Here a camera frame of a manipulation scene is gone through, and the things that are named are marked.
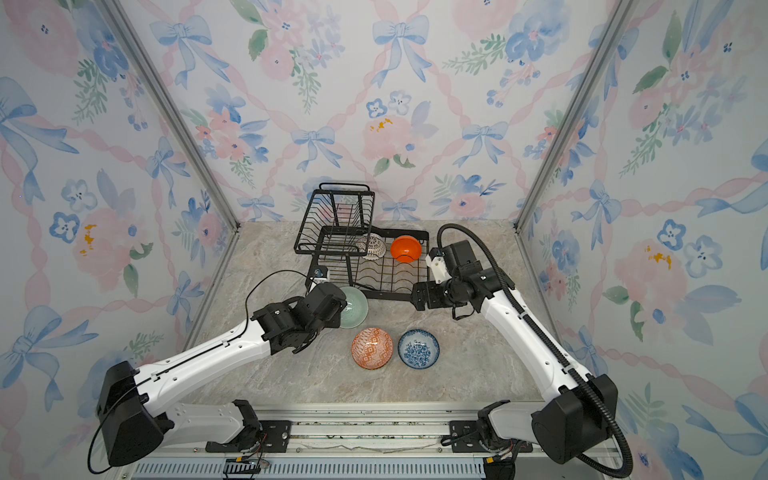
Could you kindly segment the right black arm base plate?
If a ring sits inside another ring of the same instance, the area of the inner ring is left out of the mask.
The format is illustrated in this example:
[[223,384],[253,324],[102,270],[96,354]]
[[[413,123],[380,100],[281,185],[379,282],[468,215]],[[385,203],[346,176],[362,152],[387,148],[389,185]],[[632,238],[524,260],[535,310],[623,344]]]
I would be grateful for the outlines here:
[[519,443],[521,453],[532,453],[533,445],[519,440],[483,440],[477,428],[476,420],[451,420],[448,422],[449,433],[440,440],[442,447],[450,448],[453,453],[486,453],[489,455],[511,452]]

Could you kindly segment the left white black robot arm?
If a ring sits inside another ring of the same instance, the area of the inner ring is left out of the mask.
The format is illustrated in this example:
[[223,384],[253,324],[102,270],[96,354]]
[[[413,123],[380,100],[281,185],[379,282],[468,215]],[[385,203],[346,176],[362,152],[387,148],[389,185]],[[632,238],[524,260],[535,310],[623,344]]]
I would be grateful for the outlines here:
[[203,442],[209,453],[252,452],[268,438],[246,400],[221,406],[182,404],[188,394],[249,363],[285,349],[305,350],[326,328],[337,328],[345,293],[332,283],[304,296],[270,303],[238,326],[180,354],[135,368],[111,366],[96,407],[109,467],[141,460],[162,446]]

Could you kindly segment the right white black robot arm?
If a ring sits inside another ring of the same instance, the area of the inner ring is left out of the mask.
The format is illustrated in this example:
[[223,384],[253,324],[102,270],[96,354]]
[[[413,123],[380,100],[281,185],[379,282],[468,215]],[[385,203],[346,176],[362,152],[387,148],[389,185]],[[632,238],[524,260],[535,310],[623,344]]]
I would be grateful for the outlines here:
[[419,311],[471,307],[512,347],[543,400],[530,409],[508,400],[481,409],[476,432],[483,446],[523,441],[564,464],[616,436],[615,383],[594,376],[557,343],[500,267],[483,267],[467,241],[431,249],[426,264],[431,278],[414,285],[411,304]]

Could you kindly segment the orange plastic bowl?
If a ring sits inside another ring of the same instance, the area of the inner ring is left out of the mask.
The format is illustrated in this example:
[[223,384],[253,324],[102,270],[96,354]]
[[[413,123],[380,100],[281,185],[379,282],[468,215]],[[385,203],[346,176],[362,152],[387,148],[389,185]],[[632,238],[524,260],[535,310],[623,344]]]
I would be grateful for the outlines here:
[[390,246],[390,254],[400,263],[410,264],[420,259],[423,249],[419,240],[410,235],[395,238]]

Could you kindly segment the mint green ribbed bowl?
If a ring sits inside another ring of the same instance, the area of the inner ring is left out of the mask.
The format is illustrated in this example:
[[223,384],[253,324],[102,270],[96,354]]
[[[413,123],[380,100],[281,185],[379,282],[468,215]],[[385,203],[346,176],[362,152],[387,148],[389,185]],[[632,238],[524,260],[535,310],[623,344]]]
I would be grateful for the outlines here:
[[367,318],[369,306],[365,294],[352,286],[341,288],[345,294],[347,305],[341,312],[340,327],[353,329],[359,327]]

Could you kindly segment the white patterned lattice bowl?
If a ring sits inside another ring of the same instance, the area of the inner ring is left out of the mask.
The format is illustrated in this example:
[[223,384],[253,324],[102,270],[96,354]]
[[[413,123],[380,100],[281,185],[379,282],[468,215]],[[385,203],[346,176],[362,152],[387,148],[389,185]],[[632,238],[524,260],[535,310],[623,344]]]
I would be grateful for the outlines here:
[[377,235],[371,234],[367,242],[368,250],[364,256],[366,260],[378,260],[384,257],[386,252],[386,243],[384,239]]

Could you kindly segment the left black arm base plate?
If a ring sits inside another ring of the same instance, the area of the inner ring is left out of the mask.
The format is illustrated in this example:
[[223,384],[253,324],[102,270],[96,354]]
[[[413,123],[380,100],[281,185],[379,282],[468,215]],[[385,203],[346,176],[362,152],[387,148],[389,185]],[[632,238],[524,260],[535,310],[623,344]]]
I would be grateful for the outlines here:
[[243,429],[226,443],[207,442],[207,453],[285,453],[291,437],[290,420],[249,419]]

